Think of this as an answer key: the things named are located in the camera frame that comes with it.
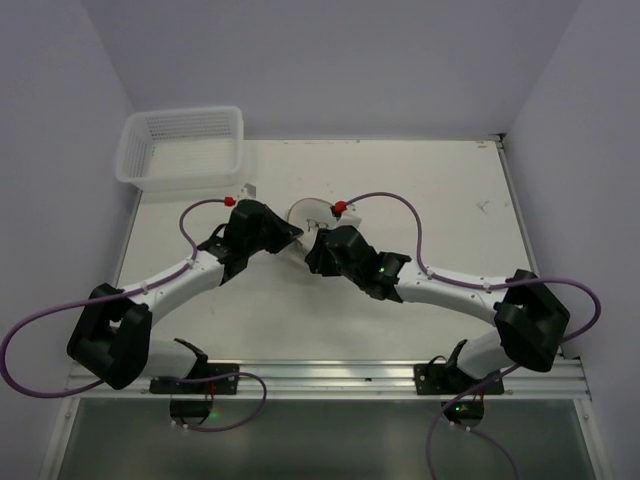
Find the white mesh laundry bag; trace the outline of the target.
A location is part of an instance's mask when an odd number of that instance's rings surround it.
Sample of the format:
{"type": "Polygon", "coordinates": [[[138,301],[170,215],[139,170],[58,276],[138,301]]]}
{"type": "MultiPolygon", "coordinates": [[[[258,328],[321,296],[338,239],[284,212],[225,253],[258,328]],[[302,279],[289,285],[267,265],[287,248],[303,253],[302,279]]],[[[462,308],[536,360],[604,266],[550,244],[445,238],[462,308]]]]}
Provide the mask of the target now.
{"type": "Polygon", "coordinates": [[[332,219],[330,207],[332,204],[324,199],[307,197],[294,202],[286,211],[285,220],[301,228],[304,234],[293,243],[290,248],[301,262],[311,251],[316,235],[320,229],[328,229],[332,219]]]}

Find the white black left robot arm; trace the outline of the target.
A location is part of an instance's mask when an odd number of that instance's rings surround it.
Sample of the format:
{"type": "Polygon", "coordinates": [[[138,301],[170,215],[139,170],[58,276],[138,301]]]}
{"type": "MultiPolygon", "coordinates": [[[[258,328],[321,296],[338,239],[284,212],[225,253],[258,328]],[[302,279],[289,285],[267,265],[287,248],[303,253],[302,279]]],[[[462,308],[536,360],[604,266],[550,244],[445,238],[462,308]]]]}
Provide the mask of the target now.
{"type": "Polygon", "coordinates": [[[209,381],[207,355],[181,339],[156,341],[153,327],[193,297],[228,283],[251,256],[277,254],[303,234],[256,200],[234,204],[229,220],[171,267],[124,289],[96,287],[66,347],[68,356],[115,390],[141,376],[196,384],[209,381]]]}

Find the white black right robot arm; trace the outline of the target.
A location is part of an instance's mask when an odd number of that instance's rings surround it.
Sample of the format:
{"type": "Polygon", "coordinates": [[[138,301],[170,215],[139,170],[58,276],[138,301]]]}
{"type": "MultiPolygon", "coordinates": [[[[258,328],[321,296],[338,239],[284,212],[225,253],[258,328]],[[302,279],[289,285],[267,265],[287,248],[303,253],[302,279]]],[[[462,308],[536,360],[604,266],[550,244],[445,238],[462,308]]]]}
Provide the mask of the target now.
{"type": "Polygon", "coordinates": [[[351,225],[319,229],[305,262],[312,273],[342,276],[373,299],[434,305],[490,325],[490,332],[460,341],[445,364],[428,370],[443,391],[460,393],[512,365],[550,371],[570,319],[530,271],[504,279],[505,289],[487,284],[472,290],[460,275],[447,283],[407,255],[376,251],[351,225]]]}

